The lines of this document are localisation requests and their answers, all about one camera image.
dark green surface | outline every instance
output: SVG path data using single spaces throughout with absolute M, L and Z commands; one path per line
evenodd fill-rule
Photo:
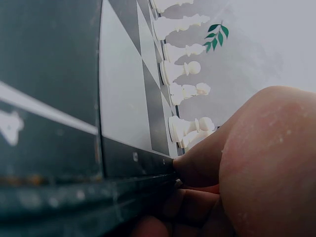
M 100 184 L 1 188 L 0 236 L 97 237 L 161 202 L 174 189 L 175 178 L 169 174 Z
M 0 80 L 98 125 L 101 0 L 0 0 Z M 98 136 L 0 102 L 24 121 L 19 142 L 0 135 L 0 176 L 102 176 Z
M 96 124 L 101 0 L 1 0 L 0 80 Z

white knight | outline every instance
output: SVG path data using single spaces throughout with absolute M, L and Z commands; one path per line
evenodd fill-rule
M 198 14 L 188 17 L 184 16 L 182 19 L 169 19 L 166 17 L 159 17 L 154 21 L 154 30 L 158 40 L 165 40 L 165 38 L 174 31 L 186 31 L 190 26 L 201 26 L 201 23 L 206 23 L 210 20 L 208 16 L 200 16 Z
M 178 85 L 173 83 L 169 86 L 171 102 L 173 105 L 180 105 L 183 100 L 189 99 L 193 96 L 208 95 L 211 91 L 206 83 L 199 83 L 194 85 Z

chess pawn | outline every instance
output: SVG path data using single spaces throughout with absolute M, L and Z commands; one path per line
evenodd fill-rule
M 214 132 L 213 131 L 200 131 L 200 132 L 197 132 L 197 131 L 193 131 L 193 132 L 190 132 L 188 135 L 184 136 L 182 141 L 179 142 L 179 147 L 180 148 L 187 148 L 188 145 L 195 141 L 195 140 L 203 140 L 205 139 L 206 137 L 208 137 L 209 135 L 211 135 L 212 133 Z
M 175 65 L 169 61 L 162 61 L 159 63 L 162 82 L 164 85 L 171 85 L 181 75 L 198 74 L 201 71 L 200 63 L 192 61 L 184 63 L 184 65 Z
M 181 142 L 183 137 L 190 132 L 210 131 L 215 129 L 215 125 L 208 117 L 186 121 L 178 116 L 172 116 L 168 119 L 169 132 L 172 142 Z
M 151 0 L 153 8 L 157 10 L 158 13 L 164 13 L 164 11 L 174 5 L 181 6 L 184 3 L 193 4 L 194 0 Z
M 192 25 L 201 26 L 201 23 L 206 23 L 209 20 L 208 16 L 198 14 L 191 17 L 184 16 L 182 19 L 169 19 L 163 16 L 154 21 L 153 24 L 157 39 L 165 40 L 171 32 L 186 31 Z
M 11 146 L 15 146 L 19 140 L 19 131 L 24 127 L 23 120 L 17 112 L 8 114 L 0 111 L 0 132 Z
M 184 55 L 187 55 L 189 57 L 191 54 L 201 54 L 206 50 L 206 47 L 198 43 L 195 43 L 192 46 L 186 45 L 185 48 L 178 48 L 169 43 L 166 43 L 163 45 L 162 50 L 167 60 L 170 63 L 175 63 L 179 58 L 181 58 Z
M 211 87 L 205 83 L 199 83 L 196 86 L 181 86 L 174 82 L 169 86 L 170 98 L 173 105 L 180 105 L 183 100 L 189 99 L 193 96 L 208 95 L 210 91 Z

green leaf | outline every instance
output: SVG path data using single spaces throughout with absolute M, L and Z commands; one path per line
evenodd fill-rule
M 226 38 L 228 38 L 228 34 L 229 34 L 228 29 L 227 29 L 225 26 L 222 26 L 222 31 L 223 31 L 224 34 L 226 35 Z
M 222 33 L 218 33 L 218 41 L 219 41 L 219 44 L 222 46 L 223 45 L 223 35 L 222 35 Z
M 212 37 L 214 37 L 214 36 L 216 36 L 216 34 L 214 34 L 214 33 L 210 33 L 207 37 L 205 37 L 205 38 L 212 38 Z
M 219 26 L 219 24 L 211 25 L 210 28 L 208 29 L 208 32 L 211 32 L 211 31 L 215 30 L 216 27 L 218 27 L 218 26 Z
M 213 50 L 215 50 L 216 45 L 217 45 L 217 39 L 214 39 L 214 40 L 212 41 L 212 43 L 213 43 Z
M 206 42 L 205 44 L 203 44 L 203 46 L 207 46 L 206 47 L 206 52 L 208 52 L 211 49 L 212 42 Z

white logo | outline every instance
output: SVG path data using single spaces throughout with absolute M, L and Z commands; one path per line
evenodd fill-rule
M 24 127 L 23 120 L 13 111 L 8 114 L 0 110 L 0 132 L 11 146 L 16 146 L 19 140 L 19 131 Z

